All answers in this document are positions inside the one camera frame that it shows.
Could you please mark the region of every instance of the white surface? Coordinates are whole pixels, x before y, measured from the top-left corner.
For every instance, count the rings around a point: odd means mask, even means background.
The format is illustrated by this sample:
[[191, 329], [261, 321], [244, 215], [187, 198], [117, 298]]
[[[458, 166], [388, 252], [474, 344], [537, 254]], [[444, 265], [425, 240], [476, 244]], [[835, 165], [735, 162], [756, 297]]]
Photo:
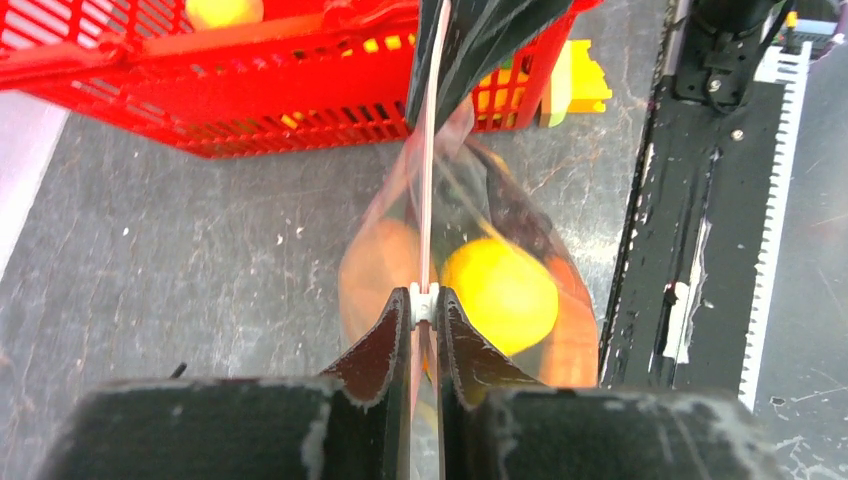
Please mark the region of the white surface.
[[29, 95], [0, 93], [0, 279], [67, 117]]
[[427, 293], [421, 293], [421, 287], [417, 282], [409, 286], [409, 304], [412, 306], [412, 325], [414, 329], [418, 322], [435, 322], [433, 312], [436, 311], [436, 303], [439, 301], [439, 284], [433, 282]]
[[801, 109], [807, 88], [807, 73], [810, 69], [812, 45], [804, 43], [799, 55], [780, 52], [780, 47], [769, 49], [763, 59], [756, 79], [761, 82], [786, 84], [783, 97], [782, 125], [777, 133], [774, 167], [771, 173], [771, 190], [766, 210], [763, 243], [757, 263], [757, 285], [751, 305], [751, 322], [748, 326], [748, 345], [742, 363], [742, 378], [739, 385], [739, 400], [753, 411], [757, 398], [757, 383], [765, 346], [766, 327], [777, 269], [777, 254], [786, 216], [786, 201], [789, 198], [789, 182], [792, 178], [792, 163], [795, 159], [795, 144], [801, 124]]
[[677, 282], [674, 284], [674, 296], [679, 301], [671, 306], [671, 311], [668, 314], [668, 333], [665, 336], [663, 356], [674, 359], [678, 364], [689, 363], [689, 345], [685, 343], [685, 339], [686, 332], [690, 328], [687, 313], [692, 304], [689, 300], [694, 300], [690, 290], [686, 283]]

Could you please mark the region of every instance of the lemon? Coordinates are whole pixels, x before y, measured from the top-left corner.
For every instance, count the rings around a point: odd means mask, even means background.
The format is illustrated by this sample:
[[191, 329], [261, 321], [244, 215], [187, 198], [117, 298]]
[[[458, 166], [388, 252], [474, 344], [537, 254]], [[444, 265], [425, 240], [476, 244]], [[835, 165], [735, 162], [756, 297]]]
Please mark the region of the lemon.
[[186, 1], [186, 16], [195, 30], [259, 23], [264, 14], [262, 0]]
[[504, 355], [544, 339], [559, 311], [559, 292], [548, 271], [516, 245], [482, 238], [463, 245], [442, 269], [471, 325]]

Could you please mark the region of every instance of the floor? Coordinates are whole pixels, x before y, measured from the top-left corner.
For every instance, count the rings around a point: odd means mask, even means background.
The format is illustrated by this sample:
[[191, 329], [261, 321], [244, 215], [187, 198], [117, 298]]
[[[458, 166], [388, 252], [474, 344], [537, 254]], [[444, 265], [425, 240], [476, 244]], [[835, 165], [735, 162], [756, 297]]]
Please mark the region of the floor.
[[[599, 318], [666, 4], [608, 0], [579, 19], [572, 37], [595, 39], [614, 91], [607, 113], [482, 138], [552, 217]], [[848, 196], [837, 155], [804, 153], [844, 149], [840, 101], [808, 94], [756, 411], [796, 478], [848, 478]], [[328, 365], [342, 348], [336, 268], [398, 150], [207, 163], [72, 115], [0, 280], [0, 478], [34, 475], [101, 382], [183, 361], [192, 376]]]

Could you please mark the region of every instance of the black cable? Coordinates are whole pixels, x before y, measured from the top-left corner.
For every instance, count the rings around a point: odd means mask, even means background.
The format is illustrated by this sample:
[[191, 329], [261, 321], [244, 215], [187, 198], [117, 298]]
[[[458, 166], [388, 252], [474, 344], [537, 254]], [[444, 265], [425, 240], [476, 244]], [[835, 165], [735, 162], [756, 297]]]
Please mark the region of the black cable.
[[707, 101], [709, 101], [710, 106], [713, 110], [717, 111], [722, 115], [730, 115], [739, 109], [742, 105], [744, 105], [748, 101], [748, 95], [750, 93], [751, 83], [754, 82], [754, 77], [757, 75], [757, 68], [760, 66], [763, 58], [766, 56], [766, 52], [769, 47], [771, 47], [772, 42], [777, 37], [777, 34], [780, 32], [781, 27], [784, 23], [786, 23], [786, 18], [789, 16], [789, 13], [795, 6], [795, 0], [786, 0], [783, 2], [783, 7], [781, 7], [780, 12], [777, 14], [777, 17], [774, 19], [774, 23], [772, 23], [771, 28], [768, 33], [766, 33], [766, 38], [763, 39], [760, 46], [757, 47], [757, 52], [754, 55], [754, 59], [751, 61], [751, 71], [748, 74], [748, 78], [745, 80], [745, 83], [742, 84], [741, 95], [739, 95], [739, 103], [732, 107], [723, 107], [718, 104], [713, 95], [713, 92], [710, 91], [710, 84], [714, 80], [719, 80], [718, 76], [714, 69], [710, 69], [710, 75], [707, 77], [707, 81], [704, 84], [704, 93], [707, 96]]
[[177, 369], [176, 369], [176, 370], [174, 370], [174, 373], [172, 373], [172, 374], [171, 374], [171, 376], [170, 376], [169, 378], [180, 378], [180, 375], [182, 375], [182, 374], [183, 374], [183, 372], [185, 372], [185, 369], [186, 369], [186, 368], [188, 368], [188, 365], [186, 365], [186, 363], [185, 363], [185, 362], [181, 362], [181, 363], [177, 366]]

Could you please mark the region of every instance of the clear plastic bag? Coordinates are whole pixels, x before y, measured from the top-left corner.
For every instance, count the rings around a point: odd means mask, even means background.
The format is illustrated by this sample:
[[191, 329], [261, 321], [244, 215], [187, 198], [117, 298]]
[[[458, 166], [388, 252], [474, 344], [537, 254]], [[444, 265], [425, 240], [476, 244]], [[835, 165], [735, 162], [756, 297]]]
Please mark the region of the clear plastic bag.
[[595, 386], [589, 293], [550, 218], [498, 155], [468, 137], [473, 122], [466, 101], [436, 135], [431, 200], [419, 181], [422, 132], [404, 144], [340, 266], [344, 336], [355, 343], [393, 288], [426, 277], [419, 218], [430, 200], [430, 281], [454, 289], [472, 325], [527, 374], [556, 387]]

